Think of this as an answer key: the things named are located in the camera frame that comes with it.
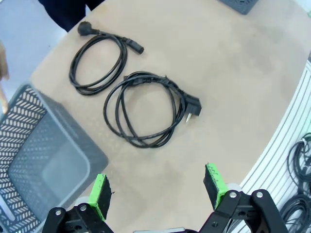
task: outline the gray floor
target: gray floor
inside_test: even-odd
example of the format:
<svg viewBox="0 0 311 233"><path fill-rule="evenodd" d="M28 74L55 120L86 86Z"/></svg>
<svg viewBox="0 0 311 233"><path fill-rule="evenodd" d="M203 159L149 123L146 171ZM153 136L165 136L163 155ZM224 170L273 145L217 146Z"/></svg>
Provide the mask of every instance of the gray floor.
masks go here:
<svg viewBox="0 0 311 233"><path fill-rule="evenodd" d="M6 47L11 76L3 86L9 99L65 34L38 0L0 3L0 40Z"/></svg>

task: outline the power cord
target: power cord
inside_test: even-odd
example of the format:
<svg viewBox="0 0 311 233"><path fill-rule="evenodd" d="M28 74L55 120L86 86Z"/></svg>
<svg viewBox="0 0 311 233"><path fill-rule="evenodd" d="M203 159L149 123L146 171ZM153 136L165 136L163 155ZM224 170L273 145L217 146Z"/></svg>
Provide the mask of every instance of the power cord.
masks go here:
<svg viewBox="0 0 311 233"><path fill-rule="evenodd" d="M173 120L172 124L166 128L165 130L162 130L161 132L147 135L147 136L138 136L133 129L131 122L128 118L126 108L125 108L125 101L124 101L124 92L127 88L135 87L144 83L157 83L161 84L165 90L167 91L171 103L172 103L172 110L173 110ZM111 98L111 96L119 89L121 88L121 91L119 93L119 96L117 98L116 108L115 108L115 118L117 127L119 129L119 132L112 127L110 124L108 117L107 117L107 106L108 102ZM175 103L175 99L179 101L178 110ZM121 104L122 111L124 114L124 118L127 124L127 127L132 135L127 135L120 123L120 115L119 115L119 106ZM111 92L108 94L106 101L104 103L104 120L109 127L109 129L116 134L119 137L123 137L126 141L128 141L130 144L132 144L135 147L138 148L159 148L164 146L169 139L171 138L175 127L180 123L182 120L184 114L189 114L187 121L189 120L191 115L200 115L201 112L201 103L200 100L197 97L191 96L181 90L176 83L174 83L172 80L168 79L167 77L161 77L158 75L155 75L153 73L145 72L145 71L138 71L134 72L128 76L124 77L124 81L116 85ZM146 140L148 139L155 139L154 142L147 143Z"/></svg>
<svg viewBox="0 0 311 233"><path fill-rule="evenodd" d="M289 227L290 233L305 233L311 224L311 199L309 197L311 173L308 172L308 168L311 165L311 156L308 155L310 152L310 142L311 133L307 133L300 141L296 142L291 147L287 156L287 170L292 181L298 188L297 194L291 197L280 210L280 214L285 224L291 225ZM298 182L295 180L290 170L290 156L293 150L293 169ZM301 165L301 158L303 158L303 161L305 162L304 165ZM304 188L304 183L308 184L307 189ZM292 218L294 213L300 215L297 218Z"/></svg>
<svg viewBox="0 0 311 233"><path fill-rule="evenodd" d="M144 51L144 48L134 40L128 39L126 37L121 37L115 34L101 32L97 29L93 29L92 25L89 22L81 22L78 26L78 33L80 34L80 36L96 35L95 37L91 38L85 45L83 45L82 48L79 49L70 65L69 70L70 83L76 88L76 90L81 95L86 96L95 95L105 90L119 77L127 61L127 46L129 46L137 54L142 54ZM111 70L101 79L90 84L80 85L76 80L76 72L81 57L88 48L106 39L114 41L120 48L120 55L116 63L111 68Z"/></svg>

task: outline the person's hand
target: person's hand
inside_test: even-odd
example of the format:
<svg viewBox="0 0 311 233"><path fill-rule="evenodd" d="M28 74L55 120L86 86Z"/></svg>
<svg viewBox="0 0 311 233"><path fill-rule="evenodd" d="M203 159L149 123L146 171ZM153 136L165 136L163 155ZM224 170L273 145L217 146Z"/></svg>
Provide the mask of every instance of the person's hand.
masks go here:
<svg viewBox="0 0 311 233"><path fill-rule="evenodd" d="M0 102L2 105L3 113L7 113L9 107L8 107L8 100L1 86L1 81L9 80L9 78L10 76L9 76L9 69L8 69L8 64L7 64L6 56L5 56L5 49L4 49L4 45L0 41Z"/></svg>

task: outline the gray plastic basket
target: gray plastic basket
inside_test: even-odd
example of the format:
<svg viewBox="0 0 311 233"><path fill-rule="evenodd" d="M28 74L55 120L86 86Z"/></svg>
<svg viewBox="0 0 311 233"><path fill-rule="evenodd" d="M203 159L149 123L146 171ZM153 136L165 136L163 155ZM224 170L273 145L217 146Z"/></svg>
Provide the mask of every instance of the gray plastic basket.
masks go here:
<svg viewBox="0 0 311 233"><path fill-rule="evenodd" d="M108 164L65 108L22 86L0 121L0 225L39 230L48 211L68 208Z"/></svg>
<svg viewBox="0 0 311 233"><path fill-rule="evenodd" d="M248 14L258 0L220 0L242 15Z"/></svg>

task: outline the gray plastic container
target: gray plastic container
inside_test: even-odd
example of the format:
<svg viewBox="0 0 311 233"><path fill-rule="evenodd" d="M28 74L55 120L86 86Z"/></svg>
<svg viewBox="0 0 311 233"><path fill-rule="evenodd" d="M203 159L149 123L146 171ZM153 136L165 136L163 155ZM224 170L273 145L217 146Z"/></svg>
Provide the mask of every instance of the gray plastic container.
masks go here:
<svg viewBox="0 0 311 233"><path fill-rule="evenodd" d="M232 9L241 13L248 14L258 0L220 0L230 6Z"/></svg>
<svg viewBox="0 0 311 233"><path fill-rule="evenodd" d="M108 164L65 108L20 87L0 121L0 225L4 232L42 228L49 210L68 208Z"/></svg>

